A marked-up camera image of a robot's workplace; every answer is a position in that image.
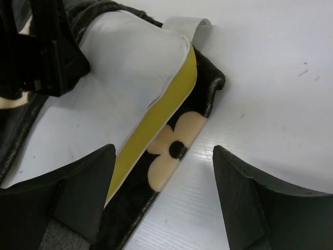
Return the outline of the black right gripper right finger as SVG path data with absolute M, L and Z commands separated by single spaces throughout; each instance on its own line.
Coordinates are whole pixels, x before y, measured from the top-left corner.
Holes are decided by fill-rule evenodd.
M 276 178 L 217 145 L 213 168 L 230 249 L 332 249 L 332 195 Z

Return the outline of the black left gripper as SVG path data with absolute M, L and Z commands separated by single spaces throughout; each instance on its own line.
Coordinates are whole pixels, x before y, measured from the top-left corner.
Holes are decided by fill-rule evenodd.
M 90 71 L 62 1 L 30 1 L 34 35 L 17 31 L 10 1 L 1 1 L 1 85 L 62 96 Z

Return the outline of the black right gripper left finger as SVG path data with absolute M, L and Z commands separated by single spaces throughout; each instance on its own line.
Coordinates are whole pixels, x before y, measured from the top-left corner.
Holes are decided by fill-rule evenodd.
M 95 243 L 116 149 L 107 144 L 36 178 L 1 189 L 1 249 L 75 249 Z

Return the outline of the white pillow yellow edge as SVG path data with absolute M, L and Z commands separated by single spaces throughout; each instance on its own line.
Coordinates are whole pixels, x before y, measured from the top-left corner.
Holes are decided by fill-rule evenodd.
M 113 144 L 117 159 L 107 199 L 144 151 L 157 155 L 144 176 L 161 191 L 180 162 L 169 150 L 190 147 L 206 122 L 197 111 L 187 111 L 168 124 L 199 85 L 192 45 L 199 26 L 210 21 L 171 17 L 158 28 L 126 11 L 97 17 L 80 42 L 91 72 L 69 93 L 47 100 L 1 187 Z

